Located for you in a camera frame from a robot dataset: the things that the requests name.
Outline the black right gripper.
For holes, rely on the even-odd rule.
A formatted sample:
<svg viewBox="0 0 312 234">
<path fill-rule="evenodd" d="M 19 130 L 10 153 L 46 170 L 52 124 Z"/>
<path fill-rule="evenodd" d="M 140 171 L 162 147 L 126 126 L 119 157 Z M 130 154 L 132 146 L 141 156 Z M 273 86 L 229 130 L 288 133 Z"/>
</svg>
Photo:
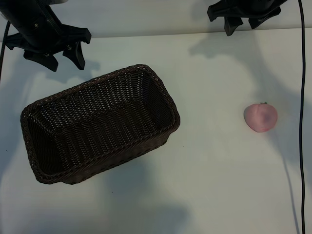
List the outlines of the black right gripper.
<svg viewBox="0 0 312 234">
<path fill-rule="evenodd" d="M 208 7 L 208 17 L 214 21 L 218 17 L 224 17 L 224 30 L 227 36 L 231 36 L 237 27 L 243 24 L 241 18 L 249 18 L 252 29 L 257 28 L 263 22 L 280 14 L 280 6 L 285 0 L 220 0 Z"/>
</svg>

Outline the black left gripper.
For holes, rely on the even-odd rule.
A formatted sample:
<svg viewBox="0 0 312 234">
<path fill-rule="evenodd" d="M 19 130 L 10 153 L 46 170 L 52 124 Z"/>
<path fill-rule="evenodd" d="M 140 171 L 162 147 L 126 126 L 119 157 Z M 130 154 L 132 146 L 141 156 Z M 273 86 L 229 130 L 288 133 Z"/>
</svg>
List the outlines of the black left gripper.
<svg viewBox="0 0 312 234">
<path fill-rule="evenodd" d="M 63 51 L 79 70 L 84 70 L 85 60 L 81 42 L 90 43 L 87 28 L 62 24 L 50 7 L 48 0 L 2 0 L 0 12 L 17 29 L 7 37 L 6 46 L 24 49 L 24 58 L 56 72 L 58 61 L 48 53 Z"/>
</svg>

